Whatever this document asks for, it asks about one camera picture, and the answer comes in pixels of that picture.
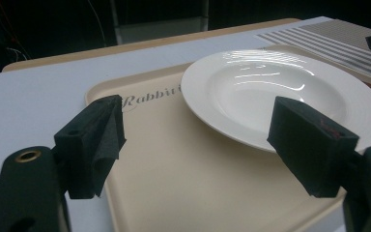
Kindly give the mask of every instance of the tray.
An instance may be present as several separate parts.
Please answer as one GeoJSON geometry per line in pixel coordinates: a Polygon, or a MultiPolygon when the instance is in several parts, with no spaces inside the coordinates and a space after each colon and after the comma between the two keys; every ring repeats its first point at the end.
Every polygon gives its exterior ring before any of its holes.
{"type": "MultiPolygon", "coordinates": [[[[288,45],[267,49],[312,56],[288,45]]],[[[188,66],[109,80],[87,93],[87,103],[124,98],[128,141],[106,181],[116,231],[305,231],[341,207],[344,190],[309,196],[277,154],[201,122],[181,94],[188,66]]]]}

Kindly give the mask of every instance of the gray placemat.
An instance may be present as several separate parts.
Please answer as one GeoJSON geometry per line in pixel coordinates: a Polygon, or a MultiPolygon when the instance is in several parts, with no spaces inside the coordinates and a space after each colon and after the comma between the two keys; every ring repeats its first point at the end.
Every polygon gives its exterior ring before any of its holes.
{"type": "Polygon", "coordinates": [[[338,19],[258,35],[269,43],[299,46],[371,76],[367,36],[371,29],[338,19]]]}

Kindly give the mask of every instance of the plate center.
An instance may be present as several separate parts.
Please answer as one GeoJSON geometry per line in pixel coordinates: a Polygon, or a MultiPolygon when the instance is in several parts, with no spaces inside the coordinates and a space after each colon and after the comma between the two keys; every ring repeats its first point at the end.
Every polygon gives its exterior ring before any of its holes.
{"type": "Polygon", "coordinates": [[[224,67],[208,87],[218,112],[260,133],[269,132],[276,96],[306,102],[338,123],[346,117],[340,94],[301,66],[254,62],[224,67]]]}

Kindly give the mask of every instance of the table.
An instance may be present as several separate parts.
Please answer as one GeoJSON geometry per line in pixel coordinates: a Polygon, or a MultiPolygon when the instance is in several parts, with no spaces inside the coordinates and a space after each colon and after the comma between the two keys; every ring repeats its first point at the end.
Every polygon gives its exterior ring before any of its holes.
{"type": "MultiPolygon", "coordinates": [[[[53,147],[53,134],[84,108],[84,94],[98,82],[192,62],[222,49],[266,46],[252,35],[329,20],[288,18],[11,64],[0,73],[0,165],[22,148],[53,147]]],[[[105,197],[68,204],[74,231],[112,231],[105,197]]]]}

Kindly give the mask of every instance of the white plate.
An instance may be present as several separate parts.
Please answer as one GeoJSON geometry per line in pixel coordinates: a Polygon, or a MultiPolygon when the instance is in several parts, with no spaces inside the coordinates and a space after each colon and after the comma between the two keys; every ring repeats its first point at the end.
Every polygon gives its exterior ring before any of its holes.
{"type": "Polygon", "coordinates": [[[182,92],[205,123],[244,144],[274,152],[267,141],[274,99],[306,102],[371,146],[371,89],[326,63],[266,50],[221,52],[192,64],[182,92]]]}

